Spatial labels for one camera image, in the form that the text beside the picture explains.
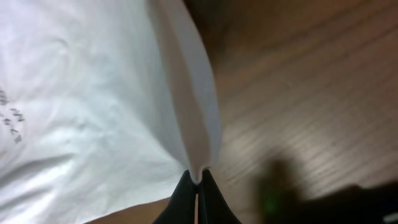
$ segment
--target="white plastic bag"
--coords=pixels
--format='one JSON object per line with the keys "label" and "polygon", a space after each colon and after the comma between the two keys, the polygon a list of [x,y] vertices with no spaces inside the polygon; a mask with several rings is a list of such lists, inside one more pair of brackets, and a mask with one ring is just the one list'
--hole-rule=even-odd
{"label": "white plastic bag", "polygon": [[0,222],[83,223],[200,181],[220,146],[180,0],[4,0]]}

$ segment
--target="wood grain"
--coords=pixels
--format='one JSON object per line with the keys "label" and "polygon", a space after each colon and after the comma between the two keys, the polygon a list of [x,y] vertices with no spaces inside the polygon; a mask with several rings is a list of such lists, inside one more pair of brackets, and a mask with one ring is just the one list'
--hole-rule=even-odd
{"label": "wood grain", "polygon": [[[224,131],[212,173],[243,223],[261,222],[256,180],[274,159],[288,161],[305,198],[398,177],[396,0],[192,0],[190,9]],[[157,206],[146,205],[149,215]],[[137,223],[98,223],[123,218]]]}

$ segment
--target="wooden surface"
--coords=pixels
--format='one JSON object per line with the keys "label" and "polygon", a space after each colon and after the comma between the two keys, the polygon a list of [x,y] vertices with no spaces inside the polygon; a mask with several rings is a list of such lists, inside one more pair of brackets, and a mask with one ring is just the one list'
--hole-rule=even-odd
{"label": "wooden surface", "polygon": [[[261,221],[273,160],[305,198],[398,177],[397,0],[192,1],[224,131],[212,173],[242,223]],[[93,223],[150,223],[165,204]]]}

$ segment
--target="brown wooden floor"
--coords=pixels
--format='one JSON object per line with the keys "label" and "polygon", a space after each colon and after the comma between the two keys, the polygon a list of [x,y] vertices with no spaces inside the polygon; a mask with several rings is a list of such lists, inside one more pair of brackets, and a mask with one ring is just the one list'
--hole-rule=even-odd
{"label": "brown wooden floor", "polygon": [[[260,222],[276,159],[306,198],[398,178],[397,0],[192,1],[224,131],[212,173],[243,223]],[[150,223],[166,204],[93,223]]]}

